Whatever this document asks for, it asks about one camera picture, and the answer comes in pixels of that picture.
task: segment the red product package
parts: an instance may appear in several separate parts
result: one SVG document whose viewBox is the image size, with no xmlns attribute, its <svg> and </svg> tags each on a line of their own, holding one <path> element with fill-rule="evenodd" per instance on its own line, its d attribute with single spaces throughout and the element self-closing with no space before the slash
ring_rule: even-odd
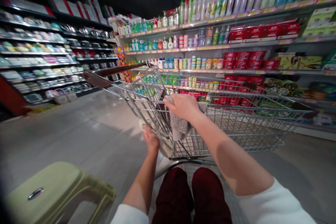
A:
<svg viewBox="0 0 336 224">
<path fill-rule="evenodd" d="M 296 23 L 296 19 L 278 22 L 278 39 L 291 39 L 296 38 L 299 35 L 300 23 Z"/>
<path fill-rule="evenodd" d="M 259 26 L 244 27 L 243 42 L 259 41 L 260 28 Z"/>
<path fill-rule="evenodd" d="M 277 24 L 262 24 L 259 26 L 260 41 L 276 40 L 278 35 Z"/>
<path fill-rule="evenodd" d="M 244 25 L 232 26 L 230 30 L 229 43 L 243 42 Z"/>
</svg>

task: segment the floor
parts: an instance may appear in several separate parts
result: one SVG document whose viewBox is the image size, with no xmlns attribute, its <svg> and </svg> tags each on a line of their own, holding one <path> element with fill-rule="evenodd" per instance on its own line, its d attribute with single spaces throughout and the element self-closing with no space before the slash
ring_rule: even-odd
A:
<svg viewBox="0 0 336 224">
<path fill-rule="evenodd" d="M 109 223 L 145 158 L 147 148 L 141 138 L 138 119 L 123 101 L 105 91 L 38 117 L 2 123 L 4 193 L 54 162 L 70 162 L 117 189 Z M 294 135 L 277 152 L 252 155 L 298 198 L 317 223 L 336 223 L 336 142 Z M 185 164 L 182 168 L 190 180 L 197 167 Z M 247 223 L 232 191 L 221 180 L 233 222 Z M 159 187 L 160 179 L 155 182 L 153 198 Z"/>
</svg>

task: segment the yellow box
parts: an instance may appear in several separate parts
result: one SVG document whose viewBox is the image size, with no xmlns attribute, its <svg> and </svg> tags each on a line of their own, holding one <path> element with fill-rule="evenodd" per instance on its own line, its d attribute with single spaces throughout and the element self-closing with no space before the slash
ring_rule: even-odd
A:
<svg viewBox="0 0 336 224">
<path fill-rule="evenodd" d="M 321 56 L 301 56 L 299 60 L 299 70 L 321 70 Z"/>
</svg>

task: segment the shopping cart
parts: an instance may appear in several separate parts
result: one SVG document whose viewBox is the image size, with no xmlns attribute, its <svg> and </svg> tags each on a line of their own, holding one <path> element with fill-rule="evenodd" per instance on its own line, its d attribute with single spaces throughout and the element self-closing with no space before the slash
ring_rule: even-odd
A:
<svg viewBox="0 0 336 224">
<path fill-rule="evenodd" d="M 105 78 L 140 67 L 146 69 L 139 71 L 138 79 L 125 87 Z M 86 71 L 83 77 L 123 99 L 136 117 L 149 126 L 154 124 L 171 141 L 173 153 L 169 159 L 172 162 L 157 171 L 156 178 L 185 162 L 215 165 L 207 160 L 210 156 L 207 145 L 194 128 L 185 139 L 173 141 L 168 109 L 163 102 L 165 95 L 188 93 L 199 101 L 208 102 L 206 115 L 247 152 L 277 150 L 297 125 L 315 114 L 310 107 L 271 94 L 251 82 L 170 74 L 148 62 L 95 73 Z M 109 89 L 112 86 L 118 87 L 121 94 Z"/>
</svg>

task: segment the green plastic stool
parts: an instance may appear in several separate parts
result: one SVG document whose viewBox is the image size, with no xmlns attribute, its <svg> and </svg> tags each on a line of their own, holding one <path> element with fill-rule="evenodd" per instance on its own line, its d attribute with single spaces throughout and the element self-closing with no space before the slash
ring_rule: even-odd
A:
<svg viewBox="0 0 336 224">
<path fill-rule="evenodd" d="M 115 198 L 115 189 L 105 181 L 70 163 L 57 162 L 12 191 L 5 203 L 17 224 L 105 223 Z M 97 207 L 89 220 L 74 221 L 83 201 Z"/>
</svg>

